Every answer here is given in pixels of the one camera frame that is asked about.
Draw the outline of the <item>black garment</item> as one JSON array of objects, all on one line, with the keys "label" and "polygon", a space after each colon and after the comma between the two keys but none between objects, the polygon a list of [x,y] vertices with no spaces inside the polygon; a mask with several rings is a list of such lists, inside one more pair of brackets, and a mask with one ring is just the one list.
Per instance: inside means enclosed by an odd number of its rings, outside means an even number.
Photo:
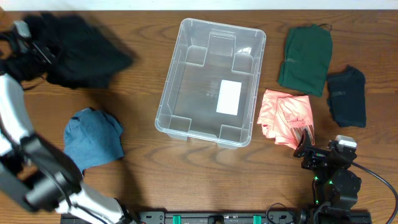
[{"label": "black garment", "polygon": [[107,88],[113,76],[132,65],[133,59],[109,41],[99,29],[78,15],[55,16],[42,13],[22,20],[31,39],[47,44],[56,55],[55,65],[17,62],[10,56],[1,60],[1,72],[17,82],[45,78],[63,87]]}]

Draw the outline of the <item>dark navy garment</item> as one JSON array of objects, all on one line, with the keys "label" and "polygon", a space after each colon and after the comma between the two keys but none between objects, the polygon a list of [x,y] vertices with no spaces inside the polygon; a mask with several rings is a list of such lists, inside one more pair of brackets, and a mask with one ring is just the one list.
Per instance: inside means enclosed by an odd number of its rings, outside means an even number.
[{"label": "dark navy garment", "polygon": [[333,120],[339,127],[366,127],[364,74],[350,65],[341,73],[327,77],[327,104]]}]

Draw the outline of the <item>dark green garment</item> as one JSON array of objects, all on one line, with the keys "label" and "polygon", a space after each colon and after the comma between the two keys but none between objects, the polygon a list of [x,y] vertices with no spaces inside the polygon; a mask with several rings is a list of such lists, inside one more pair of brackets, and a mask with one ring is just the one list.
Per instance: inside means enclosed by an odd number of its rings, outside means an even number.
[{"label": "dark green garment", "polygon": [[289,30],[278,83],[321,97],[331,62],[333,41],[329,30],[312,24]]}]

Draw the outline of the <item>blue garment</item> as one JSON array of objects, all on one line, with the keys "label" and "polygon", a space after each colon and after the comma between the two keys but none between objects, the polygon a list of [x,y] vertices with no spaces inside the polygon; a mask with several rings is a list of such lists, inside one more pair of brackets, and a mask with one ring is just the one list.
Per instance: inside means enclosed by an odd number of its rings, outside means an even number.
[{"label": "blue garment", "polygon": [[64,130],[64,153],[80,172],[124,157],[121,123],[103,110],[85,108],[75,113]]}]

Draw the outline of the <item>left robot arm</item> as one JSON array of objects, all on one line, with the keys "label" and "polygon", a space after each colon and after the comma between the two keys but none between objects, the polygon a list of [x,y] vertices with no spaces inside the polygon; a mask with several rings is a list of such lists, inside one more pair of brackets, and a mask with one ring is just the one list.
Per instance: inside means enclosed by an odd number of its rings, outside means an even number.
[{"label": "left robot arm", "polygon": [[131,223],[129,212],[114,198],[83,183],[76,163],[33,129],[21,82],[42,73],[79,81],[97,81],[129,65],[99,32],[46,33],[43,37],[1,34],[13,54],[1,61],[1,190],[28,211],[56,211],[89,223]]}]

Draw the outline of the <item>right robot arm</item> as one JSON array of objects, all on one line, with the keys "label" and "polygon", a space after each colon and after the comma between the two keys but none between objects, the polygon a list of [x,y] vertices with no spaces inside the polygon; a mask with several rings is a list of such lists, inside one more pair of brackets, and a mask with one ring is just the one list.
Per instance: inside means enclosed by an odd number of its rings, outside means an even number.
[{"label": "right robot arm", "polygon": [[294,157],[302,158],[301,168],[313,172],[313,205],[303,209],[295,223],[352,223],[351,208],[358,201],[362,180],[349,170],[356,155],[353,138],[338,135],[326,149],[312,146],[303,131]]}]

